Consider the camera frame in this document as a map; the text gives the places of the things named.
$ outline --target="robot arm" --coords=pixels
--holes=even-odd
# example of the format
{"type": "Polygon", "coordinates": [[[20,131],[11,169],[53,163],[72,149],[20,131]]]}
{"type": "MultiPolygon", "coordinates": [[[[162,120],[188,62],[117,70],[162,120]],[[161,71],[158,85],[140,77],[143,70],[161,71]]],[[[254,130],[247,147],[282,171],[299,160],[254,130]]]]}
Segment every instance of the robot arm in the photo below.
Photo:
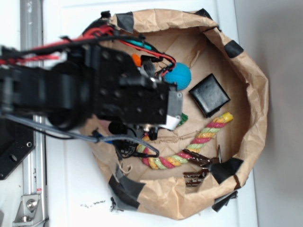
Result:
{"type": "Polygon", "coordinates": [[[158,128],[174,129],[182,112],[182,95],[175,84],[162,80],[175,60],[140,38],[121,36],[110,26],[92,28],[82,38],[18,52],[2,47],[0,56],[0,116],[42,115],[58,130],[84,124],[93,114],[99,119],[131,124],[157,138],[158,128]],[[170,65],[141,74],[125,52],[100,45],[120,41],[146,51],[170,65]],[[50,70],[20,65],[25,61],[67,54],[50,70]]]}

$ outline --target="blue ball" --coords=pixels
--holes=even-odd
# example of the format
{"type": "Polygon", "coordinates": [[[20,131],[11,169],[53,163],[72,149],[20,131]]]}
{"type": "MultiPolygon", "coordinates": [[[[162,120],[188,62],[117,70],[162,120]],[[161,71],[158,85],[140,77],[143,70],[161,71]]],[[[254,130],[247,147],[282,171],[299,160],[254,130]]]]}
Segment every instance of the blue ball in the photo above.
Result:
{"type": "Polygon", "coordinates": [[[177,83],[177,90],[183,90],[191,81],[190,69],[187,65],[177,62],[175,68],[164,75],[164,80],[170,84],[177,83]]]}

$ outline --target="green object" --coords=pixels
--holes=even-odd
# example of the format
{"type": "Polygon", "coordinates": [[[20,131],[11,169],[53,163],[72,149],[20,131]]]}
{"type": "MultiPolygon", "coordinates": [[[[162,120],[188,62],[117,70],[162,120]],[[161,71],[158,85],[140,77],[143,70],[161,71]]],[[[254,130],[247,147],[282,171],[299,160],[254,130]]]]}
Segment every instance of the green object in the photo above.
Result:
{"type": "Polygon", "coordinates": [[[182,113],[181,121],[179,122],[179,124],[177,126],[184,124],[187,120],[188,120],[188,116],[186,114],[182,113]]]}
{"type": "Polygon", "coordinates": [[[126,40],[128,43],[130,43],[130,44],[133,44],[133,45],[136,45],[136,46],[139,46],[139,47],[143,47],[143,48],[145,48],[145,49],[147,49],[147,50],[149,50],[149,51],[151,51],[152,50],[152,47],[150,47],[149,45],[146,45],[146,44],[143,44],[143,43],[141,43],[141,42],[138,42],[138,41],[135,41],[135,40],[126,40]]]}

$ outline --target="gray wire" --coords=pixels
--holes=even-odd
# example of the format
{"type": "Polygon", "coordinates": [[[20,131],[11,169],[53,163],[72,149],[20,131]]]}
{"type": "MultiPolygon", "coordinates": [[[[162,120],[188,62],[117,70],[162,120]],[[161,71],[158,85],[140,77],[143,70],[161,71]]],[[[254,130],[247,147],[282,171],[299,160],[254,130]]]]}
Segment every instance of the gray wire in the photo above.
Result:
{"type": "Polygon", "coordinates": [[[156,155],[155,156],[151,156],[151,157],[157,157],[159,155],[159,150],[156,149],[155,147],[151,146],[149,143],[145,142],[144,140],[141,140],[139,138],[136,137],[132,137],[132,136],[128,136],[128,135],[115,135],[115,136],[106,136],[106,137],[93,137],[93,136],[85,136],[85,135],[81,135],[79,133],[74,133],[74,132],[69,132],[69,131],[61,131],[60,129],[57,129],[53,126],[49,126],[46,124],[41,124],[38,122],[35,122],[33,120],[30,120],[28,118],[24,118],[24,117],[18,117],[18,116],[14,116],[11,114],[6,114],[5,118],[8,120],[11,120],[13,122],[17,122],[23,125],[26,125],[28,127],[31,128],[35,128],[35,129],[40,129],[40,130],[46,130],[46,131],[52,131],[61,135],[65,135],[65,136],[69,136],[69,137],[73,137],[75,139],[80,139],[80,140],[85,140],[87,142],[93,142],[93,143],[98,143],[98,142],[107,142],[107,141],[113,141],[113,140],[129,140],[135,143],[140,143],[146,147],[148,147],[149,149],[153,150],[156,155]]]}

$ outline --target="rope toy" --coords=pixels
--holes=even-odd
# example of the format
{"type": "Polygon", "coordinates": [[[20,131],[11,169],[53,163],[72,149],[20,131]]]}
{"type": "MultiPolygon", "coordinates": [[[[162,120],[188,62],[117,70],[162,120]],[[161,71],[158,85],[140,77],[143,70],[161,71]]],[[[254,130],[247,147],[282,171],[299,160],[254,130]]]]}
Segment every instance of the rope toy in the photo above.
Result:
{"type": "MultiPolygon", "coordinates": [[[[200,133],[191,141],[186,149],[199,153],[201,148],[216,135],[221,128],[223,128],[228,122],[233,120],[233,115],[230,112],[226,112],[219,117],[214,118],[200,133]]],[[[150,140],[147,134],[144,135],[143,140],[148,142],[150,140]]],[[[137,146],[137,152],[149,154],[149,149],[139,144],[137,146]]],[[[142,158],[142,162],[151,167],[152,169],[172,169],[177,166],[181,166],[188,162],[191,156],[184,152],[179,152],[169,157],[149,157],[142,158]]]]}

